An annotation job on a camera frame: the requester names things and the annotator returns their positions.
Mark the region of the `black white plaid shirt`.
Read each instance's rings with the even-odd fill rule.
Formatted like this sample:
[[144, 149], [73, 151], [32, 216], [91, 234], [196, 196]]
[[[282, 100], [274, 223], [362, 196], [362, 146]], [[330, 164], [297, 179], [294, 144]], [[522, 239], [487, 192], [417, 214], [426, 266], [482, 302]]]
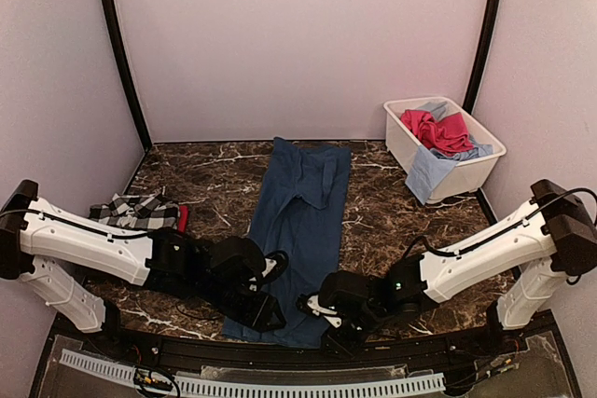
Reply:
[[130, 230], [178, 228], [180, 208], [161, 193], [119, 195], [103, 204], [90, 206], [89, 219], [100, 224]]

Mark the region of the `right black frame post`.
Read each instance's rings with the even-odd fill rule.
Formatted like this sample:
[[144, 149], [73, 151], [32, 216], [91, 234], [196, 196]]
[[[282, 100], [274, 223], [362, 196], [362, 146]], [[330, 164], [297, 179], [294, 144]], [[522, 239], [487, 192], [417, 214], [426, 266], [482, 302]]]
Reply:
[[500, 0], [486, 0], [479, 32], [479, 42], [463, 101], [463, 109], [468, 114], [473, 113], [479, 95], [481, 81], [493, 41], [493, 31], [497, 19], [499, 5]]

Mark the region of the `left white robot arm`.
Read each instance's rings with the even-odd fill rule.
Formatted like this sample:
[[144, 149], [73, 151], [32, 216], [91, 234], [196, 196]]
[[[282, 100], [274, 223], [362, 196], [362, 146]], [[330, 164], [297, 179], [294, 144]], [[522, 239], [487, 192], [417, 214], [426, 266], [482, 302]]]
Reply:
[[102, 271], [180, 299], [199, 298], [259, 333], [285, 327], [278, 300], [264, 291], [289, 264], [283, 251], [263, 254], [248, 238], [195, 239], [163, 227], [145, 232], [111, 227], [60, 210], [25, 179], [1, 209], [1, 277], [31, 286], [112, 357], [132, 348], [114, 303], [87, 291], [60, 261]]

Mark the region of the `left black frame post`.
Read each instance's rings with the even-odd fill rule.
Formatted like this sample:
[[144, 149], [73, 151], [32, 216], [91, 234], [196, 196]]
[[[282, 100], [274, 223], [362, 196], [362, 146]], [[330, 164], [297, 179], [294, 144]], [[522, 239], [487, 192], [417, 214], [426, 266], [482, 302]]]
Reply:
[[101, 0], [113, 56], [118, 69], [121, 86], [132, 117], [137, 136], [145, 152], [153, 146], [148, 126], [142, 111], [142, 107], [132, 79], [132, 71], [129, 65], [127, 52], [124, 45], [122, 32], [118, 21], [117, 6], [115, 0]]

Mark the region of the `pink garment in bin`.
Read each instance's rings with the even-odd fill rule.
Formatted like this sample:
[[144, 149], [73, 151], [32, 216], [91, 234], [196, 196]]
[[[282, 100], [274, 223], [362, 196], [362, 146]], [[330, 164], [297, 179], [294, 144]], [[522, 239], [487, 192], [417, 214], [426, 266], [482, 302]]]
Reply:
[[400, 121], [427, 149], [453, 156], [474, 148], [461, 113], [437, 120], [424, 110], [406, 110]]

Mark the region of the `black front rail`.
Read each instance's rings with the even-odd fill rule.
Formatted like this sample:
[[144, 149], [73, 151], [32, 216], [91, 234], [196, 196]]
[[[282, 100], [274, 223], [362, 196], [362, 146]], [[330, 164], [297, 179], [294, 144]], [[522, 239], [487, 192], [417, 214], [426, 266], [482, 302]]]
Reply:
[[171, 371], [198, 371], [205, 366], [312, 371], [389, 365], [405, 365], [411, 371], [454, 370], [475, 361], [492, 360], [521, 346], [512, 337], [493, 343], [489, 332], [481, 327], [437, 336], [369, 342], [354, 356], [319, 349], [161, 336], [127, 329], [117, 337], [80, 333], [72, 337], [105, 356], [140, 360], [143, 365]]

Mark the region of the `blue garment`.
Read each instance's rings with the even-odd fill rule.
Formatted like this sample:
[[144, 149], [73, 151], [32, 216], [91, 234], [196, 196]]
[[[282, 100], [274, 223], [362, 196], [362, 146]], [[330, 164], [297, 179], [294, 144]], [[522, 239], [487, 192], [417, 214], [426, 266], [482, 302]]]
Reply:
[[290, 348], [319, 347], [328, 324], [299, 311], [297, 300], [316, 292], [338, 268], [351, 160], [348, 147], [301, 148], [274, 139], [248, 236], [266, 254], [288, 255], [285, 272], [263, 288], [277, 298], [286, 325], [259, 333], [226, 319], [223, 336]]

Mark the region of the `folded red t-shirt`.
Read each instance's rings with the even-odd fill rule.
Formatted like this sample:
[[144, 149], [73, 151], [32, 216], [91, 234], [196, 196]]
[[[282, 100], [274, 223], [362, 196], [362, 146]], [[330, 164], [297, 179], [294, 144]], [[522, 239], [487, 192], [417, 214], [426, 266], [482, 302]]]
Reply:
[[179, 206], [179, 218], [178, 218], [178, 223], [177, 223], [177, 229], [180, 232], [186, 231], [187, 223], [188, 223], [188, 216], [189, 216], [188, 206], [180, 205]]

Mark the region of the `black frame post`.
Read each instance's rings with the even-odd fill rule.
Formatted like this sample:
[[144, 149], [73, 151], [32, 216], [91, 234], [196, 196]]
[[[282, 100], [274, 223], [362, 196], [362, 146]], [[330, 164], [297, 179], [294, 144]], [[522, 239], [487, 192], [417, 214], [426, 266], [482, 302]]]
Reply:
[[468, 114], [473, 113], [479, 95], [481, 81], [493, 41], [493, 31], [497, 19], [499, 5], [500, 0], [486, 0], [479, 32], [479, 42], [463, 101], [463, 109]]
[[148, 126], [142, 111], [142, 107], [132, 79], [132, 71], [129, 65], [127, 52], [124, 45], [122, 32], [118, 21], [117, 6], [115, 0], [101, 0], [113, 56], [118, 69], [121, 86], [132, 117], [137, 136], [145, 152], [153, 146]]

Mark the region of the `white plastic laundry bin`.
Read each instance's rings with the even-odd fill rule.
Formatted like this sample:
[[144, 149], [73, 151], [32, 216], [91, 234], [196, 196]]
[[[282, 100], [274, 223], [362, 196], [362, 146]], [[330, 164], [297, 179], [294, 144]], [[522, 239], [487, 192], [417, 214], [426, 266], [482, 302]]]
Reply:
[[416, 109], [428, 102], [446, 102], [448, 114], [460, 112], [469, 133], [479, 144], [490, 144], [493, 147], [492, 155], [459, 162], [455, 169], [433, 190], [430, 199], [425, 203], [433, 204], [448, 197], [476, 191], [484, 184], [497, 160], [507, 152], [507, 149], [475, 118], [451, 99], [427, 97], [388, 101], [383, 105], [387, 114], [385, 144], [388, 151], [405, 170], [407, 176], [417, 149], [422, 144], [400, 121], [400, 117], [406, 110]]

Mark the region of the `light blue cloth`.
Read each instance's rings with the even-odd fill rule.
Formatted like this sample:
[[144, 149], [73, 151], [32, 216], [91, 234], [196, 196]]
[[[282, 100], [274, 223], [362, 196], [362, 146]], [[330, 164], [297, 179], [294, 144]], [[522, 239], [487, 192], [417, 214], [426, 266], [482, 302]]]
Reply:
[[[437, 120], [449, 116], [446, 102], [428, 102], [416, 109], [408, 110], [428, 111]], [[446, 156], [436, 149], [427, 149], [423, 145], [418, 147], [407, 176], [406, 186], [420, 203], [425, 204], [430, 199], [433, 190], [455, 169], [459, 162], [493, 154], [493, 147], [490, 144], [479, 144], [471, 134], [470, 140], [474, 145], [472, 150], [453, 156]]]

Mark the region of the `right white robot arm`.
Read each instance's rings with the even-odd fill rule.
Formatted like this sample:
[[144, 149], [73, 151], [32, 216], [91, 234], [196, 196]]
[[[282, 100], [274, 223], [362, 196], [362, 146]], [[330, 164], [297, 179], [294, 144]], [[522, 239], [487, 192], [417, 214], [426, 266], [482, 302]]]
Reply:
[[596, 267], [596, 220], [580, 194], [549, 180], [531, 187], [533, 195], [515, 212], [480, 233], [442, 249], [426, 236], [425, 248], [407, 250], [382, 277], [340, 270], [324, 279], [311, 299], [312, 310], [329, 326], [323, 352], [353, 357], [387, 323], [410, 322], [471, 286], [516, 266], [515, 284], [486, 311], [476, 346], [495, 355], [564, 283]]

